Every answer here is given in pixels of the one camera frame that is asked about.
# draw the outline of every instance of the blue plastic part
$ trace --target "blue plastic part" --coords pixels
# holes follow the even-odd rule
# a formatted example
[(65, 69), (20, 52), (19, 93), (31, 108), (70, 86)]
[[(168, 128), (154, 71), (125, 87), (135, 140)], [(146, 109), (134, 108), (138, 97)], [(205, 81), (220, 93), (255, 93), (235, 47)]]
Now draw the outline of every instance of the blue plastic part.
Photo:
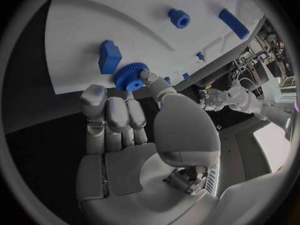
[(166, 77), (164, 78), (164, 80), (165, 80), (168, 84), (171, 84), (171, 79), (170, 79), (168, 76), (166, 76)]
[(173, 8), (168, 12), (168, 16), (170, 17), (172, 24), (178, 29), (184, 29), (191, 21), (191, 18), (187, 13)]
[(196, 56), (199, 58), (199, 60), (204, 61), (204, 55), (201, 52), (198, 52)]
[(182, 75), (184, 80), (188, 81), (190, 80), (190, 75), (186, 72), (185, 74)]
[(117, 46), (111, 40), (104, 41), (99, 49), (99, 68), (102, 74), (114, 74), (122, 55)]
[(140, 79), (143, 70), (149, 71), (149, 68), (142, 62), (130, 63), (122, 67), (114, 76), (115, 87), (129, 92), (140, 89), (144, 85)]
[(220, 12), (219, 18), (234, 31), (239, 39), (245, 39), (249, 36), (249, 30), (227, 9)]

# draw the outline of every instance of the small blue block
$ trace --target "small blue block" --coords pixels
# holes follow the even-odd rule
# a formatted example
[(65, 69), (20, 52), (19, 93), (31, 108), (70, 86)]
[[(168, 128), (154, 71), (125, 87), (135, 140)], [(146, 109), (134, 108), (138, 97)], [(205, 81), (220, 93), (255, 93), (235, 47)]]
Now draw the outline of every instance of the small blue block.
[(201, 52), (198, 52), (196, 56), (199, 58), (199, 60), (204, 61), (204, 55)]
[(119, 48), (113, 41), (106, 40), (100, 46), (99, 55), (98, 64), (101, 74), (114, 74), (122, 59)]
[(227, 9), (223, 9), (219, 13), (219, 18), (226, 23), (232, 31), (239, 37), (239, 39), (245, 39), (249, 35), (249, 30)]
[(166, 77), (164, 78), (164, 80), (165, 80), (168, 84), (171, 84), (171, 79), (170, 79), (168, 76), (166, 76)]
[(182, 75), (184, 80), (188, 81), (190, 80), (190, 75), (186, 72), (185, 74)]
[(178, 29), (184, 29), (190, 23), (190, 16), (182, 10), (171, 9), (168, 12), (171, 23)]

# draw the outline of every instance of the blue gear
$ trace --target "blue gear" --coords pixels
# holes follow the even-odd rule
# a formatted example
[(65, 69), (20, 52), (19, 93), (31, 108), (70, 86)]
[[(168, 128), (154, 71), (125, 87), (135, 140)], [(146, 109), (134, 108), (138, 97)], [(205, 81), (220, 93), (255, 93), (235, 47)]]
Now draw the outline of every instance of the blue gear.
[(149, 71), (149, 68), (142, 62), (134, 62), (122, 67), (114, 76), (116, 88), (129, 92), (140, 89), (144, 85), (140, 73), (144, 70)]

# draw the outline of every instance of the robotic arm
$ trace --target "robotic arm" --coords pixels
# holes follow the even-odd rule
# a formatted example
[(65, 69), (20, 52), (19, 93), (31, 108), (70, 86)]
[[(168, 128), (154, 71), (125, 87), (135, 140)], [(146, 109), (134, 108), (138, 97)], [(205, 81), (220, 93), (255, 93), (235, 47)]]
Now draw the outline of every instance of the robotic arm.
[(290, 114), (283, 110), (267, 104), (263, 100), (258, 100), (256, 96), (248, 89), (241, 86), (239, 82), (227, 91), (217, 89), (200, 90), (200, 107), (206, 111), (220, 111), (224, 106), (230, 109), (254, 114), (259, 119), (268, 120), (276, 124), (285, 131), (286, 139), (291, 137), (291, 119)]

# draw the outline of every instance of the white surface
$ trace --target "white surface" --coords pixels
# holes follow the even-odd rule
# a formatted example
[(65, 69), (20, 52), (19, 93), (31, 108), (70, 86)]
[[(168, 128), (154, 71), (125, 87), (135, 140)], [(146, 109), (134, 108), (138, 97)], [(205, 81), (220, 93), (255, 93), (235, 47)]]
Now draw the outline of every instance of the white surface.
[[(190, 24), (177, 29), (168, 17), (171, 8), (190, 15)], [(117, 69), (144, 62), (172, 85), (192, 75), (245, 40), (218, 18), (228, 9), (250, 33), (262, 18), (250, 0), (53, 0), (45, 30), (48, 71), (57, 94), (81, 91), (90, 84), (114, 87), (112, 75), (102, 75), (98, 49), (113, 40), (122, 54)], [(205, 61), (196, 53), (202, 52)]]
[(270, 123), (253, 133), (260, 144), (271, 171), (277, 171), (287, 161), (291, 144), (285, 139), (285, 131)]

